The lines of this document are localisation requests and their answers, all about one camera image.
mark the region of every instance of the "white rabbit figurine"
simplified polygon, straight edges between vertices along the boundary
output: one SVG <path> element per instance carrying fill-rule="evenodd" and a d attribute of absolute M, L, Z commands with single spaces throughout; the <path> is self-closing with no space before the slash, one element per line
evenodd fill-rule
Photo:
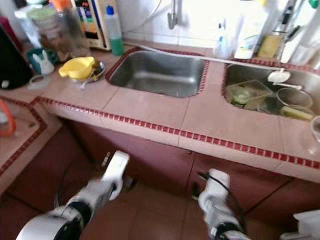
<path fill-rule="evenodd" d="M 53 64 L 49 61 L 47 52 L 42 50 L 43 60 L 36 54 L 33 54 L 32 57 L 34 60 L 40 64 L 41 74 L 48 75 L 55 70 Z"/>

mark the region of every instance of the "orange object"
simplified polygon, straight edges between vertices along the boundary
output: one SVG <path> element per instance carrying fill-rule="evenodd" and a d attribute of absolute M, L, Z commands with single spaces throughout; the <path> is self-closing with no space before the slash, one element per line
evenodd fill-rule
<path fill-rule="evenodd" d="M 0 109 L 4 112 L 9 123 L 8 130 L 0 130 L 0 137 L 10 137 L 15 133 L 17 129 L 16 120 L 12 116 L 11 112 L 9 111 L 9 108 L 7 107 L 3 99 L 0 99 Z"/>
<path fill-rule="evenodd" d="M 72 8 L 70 0 L 51 0 L 51 3 L 58 12 L 63 12 L 64 9 Z"/>

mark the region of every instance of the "brown tiled floor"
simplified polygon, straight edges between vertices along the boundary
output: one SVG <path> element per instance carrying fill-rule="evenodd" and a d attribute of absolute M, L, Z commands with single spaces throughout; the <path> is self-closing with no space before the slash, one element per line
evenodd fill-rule
<path fill-rule="evenodd" d="M 247 219 L 252 240 L 277 240 L 282 231 Z M 81 240 L 207 240 L 195 201 L 137 185 L 101 209 Z"/>

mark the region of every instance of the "white pipe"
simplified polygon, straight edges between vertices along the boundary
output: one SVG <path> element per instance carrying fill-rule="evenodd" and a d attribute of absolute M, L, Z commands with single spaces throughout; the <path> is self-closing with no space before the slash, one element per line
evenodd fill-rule
<path fill-rule="evenodd" d="M 224 64 L 233 64 L 233 65 L 240 65 L 240 66 L 244 66 L 244 67 L 275 70 L 275 71 L 283 70 L 283 68 L 274 67 L 274 66 L 262 66 L 262 65 L 256 65 L 256 64 L 253 64 L 253 63 L 232 61 L 232 60 L 219 59 L 219 58 L 207 57 L 207 56 L 184 55 L 184 54 L 171 53 L 171 52 L 162 51 L 162 50 L 159 50 L 159 49 L 156 49 L 156 48 L 153 48 L 153 47 L 144 46 L 144 45 L 131 43 L 131 42 L 126 42 L 126 41 L 124 42 L 124 44 L 135 46 L 135 47 L 139 47 L 141 49 L 145 49 L 145 50 L 152 51 L 152 52 L 155 52 L 155 53 L 160 53 L 160 54 L 165 54 L 165 55 L 168 55 L 168 56 L 173 56 L 173 57 L 182 57 L 182 58 L 188 58 L 188 59 L 202 59 L 202 60 L 207 60 L 207 61 L 211 61 L 211 62 L 219 62 L 219 63 L 224 63 Z"/>

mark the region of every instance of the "black cable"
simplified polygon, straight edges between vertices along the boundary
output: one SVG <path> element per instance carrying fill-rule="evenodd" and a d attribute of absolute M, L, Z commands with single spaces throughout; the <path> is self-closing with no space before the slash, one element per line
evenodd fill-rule
<path fill-rule="evenodd" d="M 230 195 L 230 197 L 233 199 L 234 203 L 235 203 L 235 206 L 238 210 L 238 213 L 239 213 L 239 224 L 240 226 L 242 227 L 242 230 L 243 230 L 243 233 L 244 234 L 247 234 L 247 223 L 245 221 L 245 218 L 244 218 L 244 214 L 243 214 L 243 209 L 241 208 L 238 200 L 236 199 L 236 197 L 233 195 L 233 193 L 230 191 L 230 189 L 224 185 L 220 180 L 216 179 L 215 177 L 211 176 L 210 174 L 207 174 L 207 173 L 199 173 L 199 175 L 202 177 L 202 178 L 205 178 L 205 179 L 212 179 L 213 181 L 217 182 L 218 184 L 220 184 L 227 192 L 228 194 Z"/>

